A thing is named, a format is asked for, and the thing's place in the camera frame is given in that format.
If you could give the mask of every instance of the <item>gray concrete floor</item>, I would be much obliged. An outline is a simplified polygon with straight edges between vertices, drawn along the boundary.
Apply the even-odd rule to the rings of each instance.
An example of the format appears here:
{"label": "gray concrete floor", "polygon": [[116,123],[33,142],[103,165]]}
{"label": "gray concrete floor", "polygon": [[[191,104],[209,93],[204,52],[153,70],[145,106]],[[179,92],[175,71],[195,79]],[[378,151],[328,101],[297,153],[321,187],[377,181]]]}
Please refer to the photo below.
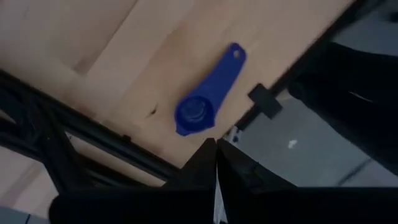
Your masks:
{"label": "gray concrete floor", "polygon": [[260,115],[242,133],[240,150],[301,187],[398,186],[398,177],[374,161],[347,179],[369,157],[301,101],[280,103],[284,109],[274,119]]}

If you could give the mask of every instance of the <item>wooden surface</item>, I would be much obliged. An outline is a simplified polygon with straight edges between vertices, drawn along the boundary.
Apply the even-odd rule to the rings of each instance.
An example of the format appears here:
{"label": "wooden surface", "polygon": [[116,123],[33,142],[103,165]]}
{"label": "wooden surface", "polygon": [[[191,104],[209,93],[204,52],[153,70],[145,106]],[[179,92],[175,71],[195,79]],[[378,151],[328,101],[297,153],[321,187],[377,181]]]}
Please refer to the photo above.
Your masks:
{"label": "wooden surface", "polygon": [[[182,167],[205,138],[220,138],[252,106],[246,95],[255,84],[270,87],[352,2],[0,0],[0,67]],[[240,43],[248,59],[216,126],[179,136],[173,116],[178,101],[206,77],[230,42]],[[72,141],[80,153],[113,169],[163,184]],[[56,195],[45,171],[3,151],[17,161],[10,166],[33,169],[36,181],[43,180],[19,193],[9,193],[12,184],[1,185],[0,202],[45,216],[47,198]],[[14,183],[31,179],[24,171],[3,169],[1,175]],[[31,189],[41,193],[26,196]]]}

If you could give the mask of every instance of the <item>light wood panel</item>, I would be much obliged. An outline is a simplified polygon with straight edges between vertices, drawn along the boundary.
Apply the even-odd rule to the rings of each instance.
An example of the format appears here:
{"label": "light wood panel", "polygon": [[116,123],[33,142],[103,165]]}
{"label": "light wood panel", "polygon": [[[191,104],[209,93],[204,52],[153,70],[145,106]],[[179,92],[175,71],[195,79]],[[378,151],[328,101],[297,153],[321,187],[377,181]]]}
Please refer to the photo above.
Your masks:
{"label": "light wood panel", "polygon": [[[251,107],[246,95],[255,84],[270,87],[352,2],[2,0],[0,67],[182,167],[205,138],[221,137]],[[240,43],[248,58],[216,126],[179,136],[173,116],[178,101],[207,76],[230,42]],[[163,184],[74,141],[80,153],[106,166],[149,185]],[[29,188],[46,193],[20,193],[7,206],[45,214],[55,194],[45,171],[39,173],[38,184]]]}

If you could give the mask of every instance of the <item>blue bottle opener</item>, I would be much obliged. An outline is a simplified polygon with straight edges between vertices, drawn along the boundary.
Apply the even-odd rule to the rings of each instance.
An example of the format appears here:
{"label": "blue bottle opener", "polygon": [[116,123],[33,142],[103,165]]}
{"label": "blue bottle opener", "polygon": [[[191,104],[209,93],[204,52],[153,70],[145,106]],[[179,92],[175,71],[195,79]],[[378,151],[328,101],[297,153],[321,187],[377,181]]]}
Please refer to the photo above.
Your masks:
{"label": "blue bottle opener", "polygon": [[245,60],[244,49],[232,43],[210,75],[180,101],[174,114],[179,135],[198,133],[215,125],[216,114]]}

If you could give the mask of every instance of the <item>black corner piece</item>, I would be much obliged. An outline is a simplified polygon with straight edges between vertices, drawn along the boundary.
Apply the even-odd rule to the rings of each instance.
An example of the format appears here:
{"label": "black corner piece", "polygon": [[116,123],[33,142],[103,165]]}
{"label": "black corner piece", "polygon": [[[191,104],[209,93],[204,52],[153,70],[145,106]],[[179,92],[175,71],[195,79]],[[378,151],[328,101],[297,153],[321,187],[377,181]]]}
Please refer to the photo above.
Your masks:
{"label": "black corner piece", "polygon": [[248,96],[260,111],[270,119],[274,118],[282,110],[282,106],[272,96],[271,92],[260,83],[250,91]]}

